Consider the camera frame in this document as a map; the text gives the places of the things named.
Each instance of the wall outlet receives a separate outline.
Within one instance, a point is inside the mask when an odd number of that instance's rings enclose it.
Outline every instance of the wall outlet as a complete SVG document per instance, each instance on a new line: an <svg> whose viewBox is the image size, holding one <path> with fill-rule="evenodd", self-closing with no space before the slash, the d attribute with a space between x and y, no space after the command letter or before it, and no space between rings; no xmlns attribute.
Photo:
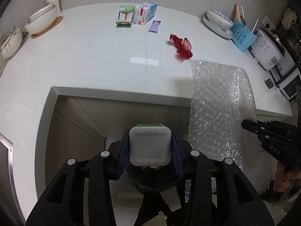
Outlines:
<svg viewBox="0 0 301 226"><path fill-rule="evenodd" d="M265 16L263 21L261 22L262 25L265 28L268 28L269 30L275 30L276 26L273 24L273 22L268 18L268 16Z"/></svg>

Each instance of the zipper pull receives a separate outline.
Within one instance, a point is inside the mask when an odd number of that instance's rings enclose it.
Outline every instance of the zipper pull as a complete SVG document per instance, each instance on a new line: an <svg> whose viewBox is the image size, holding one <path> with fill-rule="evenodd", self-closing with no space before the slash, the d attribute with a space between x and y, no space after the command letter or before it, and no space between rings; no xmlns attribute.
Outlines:
<svg viewBox="0 0 301 226"><path fill-rule="evenodd" d="M167 216L161 211L161 212L159 212L159 215L162 217L162 218L164 218L165 220L167 219Z"/></svg>

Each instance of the human hand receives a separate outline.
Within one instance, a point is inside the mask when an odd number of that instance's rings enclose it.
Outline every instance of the human hand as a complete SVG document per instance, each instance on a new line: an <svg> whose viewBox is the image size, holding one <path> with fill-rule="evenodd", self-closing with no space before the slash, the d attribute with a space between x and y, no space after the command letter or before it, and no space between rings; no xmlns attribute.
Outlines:
<svg viewBox="0 0 301 226"><path fill-rule="evenodd" d="M277 192L283 192L290 186L289 179L301 178L301 169L294 171L285 171L284 165L277 163L277 171L275 174L274 189Z"/></svg>

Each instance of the white countertop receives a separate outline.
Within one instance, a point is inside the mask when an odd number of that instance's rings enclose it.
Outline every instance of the white countertop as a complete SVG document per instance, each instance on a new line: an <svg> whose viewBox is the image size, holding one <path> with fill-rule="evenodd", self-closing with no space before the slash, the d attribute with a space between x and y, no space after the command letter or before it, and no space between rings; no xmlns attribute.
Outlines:
<svg viewBox="0 0 301 226"><path fill-rule="evenodd" d="M120 3L65 10L63 21L44 35L27 37L0 78L0 133L14 147L18 200L27 218L45 188L45 153L57 96L70 95L189 106L190 61L179 63L170 34L187 37L193 60L240 66L249 76L259 114L292 116L289 102L247 53L211 32L197 17L158 7L158 33L146 26L116 27Z"/></svg>

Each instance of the rice cooker lid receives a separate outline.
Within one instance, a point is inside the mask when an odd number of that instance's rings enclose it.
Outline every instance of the rice cooker lid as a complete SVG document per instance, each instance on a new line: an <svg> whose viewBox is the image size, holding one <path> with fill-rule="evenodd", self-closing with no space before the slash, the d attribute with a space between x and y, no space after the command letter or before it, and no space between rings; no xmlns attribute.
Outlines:
<svg viewBox="0 0 301 226"><path fill-rule="evenodd" d="M272 42L274 42L275 46L278 48L278 50L281 52L282 56L284 57L285 48L283 44L280 42L279 37L265 28L263 28L262 31L272 40Z"/></svg>

